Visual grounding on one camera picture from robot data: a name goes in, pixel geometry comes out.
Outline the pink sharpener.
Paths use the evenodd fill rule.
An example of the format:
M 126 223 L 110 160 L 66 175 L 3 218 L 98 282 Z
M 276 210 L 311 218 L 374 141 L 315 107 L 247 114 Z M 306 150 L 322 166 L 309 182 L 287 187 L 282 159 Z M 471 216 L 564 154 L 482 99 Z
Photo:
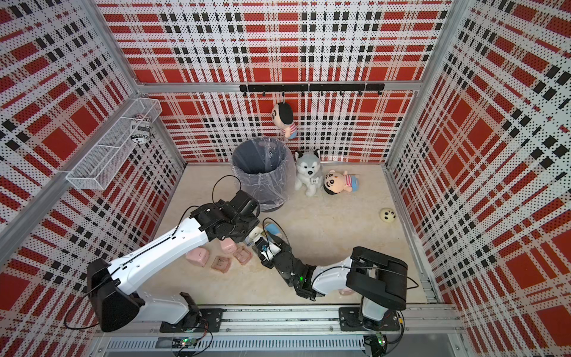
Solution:
M 354 292 L 352 289 L 350 289 L 350 288 L 340 289 L 338 292 L 339 292 L 339 294 L 342 295 L 342 296 L 352 295 L 352 294 L 355 293 L 355 292 Z
M 192 265 L 204 268 L 210 258 L 210 252 L 203 247 L 195 248 L 187 254 L 185 259 Z
M 238 248 L 237 244 L 231 238 L 220 240 L 220 246 L 224 254 L 234 254 Z

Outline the blue sharpener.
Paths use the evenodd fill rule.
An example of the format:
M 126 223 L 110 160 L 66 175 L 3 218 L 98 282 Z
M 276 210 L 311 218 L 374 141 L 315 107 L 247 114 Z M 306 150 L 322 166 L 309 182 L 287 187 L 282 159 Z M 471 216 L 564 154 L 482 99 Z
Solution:
M 265 229 L 266 229 L 266 232 L 269 234 L 273 234 L 273 235 L 278 236 L 278 237 L 282 236 L 281 230 L 274 223 L 267 224 L 265 226 Z

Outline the translucent pink sharpener tray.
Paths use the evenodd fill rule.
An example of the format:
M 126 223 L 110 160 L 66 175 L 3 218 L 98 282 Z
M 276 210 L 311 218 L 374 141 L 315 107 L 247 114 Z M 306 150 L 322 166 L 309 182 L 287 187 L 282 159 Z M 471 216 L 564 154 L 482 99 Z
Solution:
M 211 264 L 211 269 L 225 274 L 229 271 L 231 267 L 231 259 L 223 256 L 216 256 L 213 263 Z

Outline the grey bin with plastic liner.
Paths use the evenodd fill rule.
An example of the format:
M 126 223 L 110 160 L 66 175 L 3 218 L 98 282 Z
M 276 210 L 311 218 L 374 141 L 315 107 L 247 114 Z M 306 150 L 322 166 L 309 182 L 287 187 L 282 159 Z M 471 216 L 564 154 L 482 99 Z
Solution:
M 260 203 L 263 212 L 282 208 L 294 193 L 294 157 L 276 138 L 260 136 L 242 142 L 233 151 L 230 163 L 242 190 Z

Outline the yellow pencil sharpener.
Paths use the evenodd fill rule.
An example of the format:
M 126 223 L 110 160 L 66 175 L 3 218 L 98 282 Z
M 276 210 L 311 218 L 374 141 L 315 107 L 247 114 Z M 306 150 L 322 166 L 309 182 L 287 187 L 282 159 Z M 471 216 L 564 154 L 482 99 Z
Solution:
M 260 239 L 263 236 L 263 232 L 264 230 L 260 226 L 254 227 L 253 230 L 248 235 L 247 239 L 245 240 L 246 245 L 248 246 L 254 245 L 255 242 L 257 242 L 258 239 Z

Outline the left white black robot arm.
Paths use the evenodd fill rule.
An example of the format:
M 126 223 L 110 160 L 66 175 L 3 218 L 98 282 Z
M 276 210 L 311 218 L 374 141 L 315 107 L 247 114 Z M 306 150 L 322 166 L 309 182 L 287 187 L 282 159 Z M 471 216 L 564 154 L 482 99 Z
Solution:
M 141 286 L 173 261 L 215 239 L 240 243 L 258 226 L 260 204 L 240 190 L 226 202 L 192 205 L 178 225 L 147 245 L 110 263 L 97 259 L 87 268 L 87 296 L 104 333 L 136 321 L 160 321 L 192 330 L 199 308 L 189 294 L 159 297 Z

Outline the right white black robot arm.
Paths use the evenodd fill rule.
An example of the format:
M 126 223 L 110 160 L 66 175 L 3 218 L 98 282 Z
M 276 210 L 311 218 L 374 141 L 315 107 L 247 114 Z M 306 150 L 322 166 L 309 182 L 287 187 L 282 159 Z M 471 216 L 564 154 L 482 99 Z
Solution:
M 268 269 L 276 269 L 296 295 L 311 301 L 340 290 L 361 296 L 355 318 L 344 317 L 345 330 L 396 330 L 398 313 L 406 309 L 408 266 L 404 261 L 362 246 L 339 263 L 312 266 L 294 257 L 281 238 L 261 237 L 254 251 Z

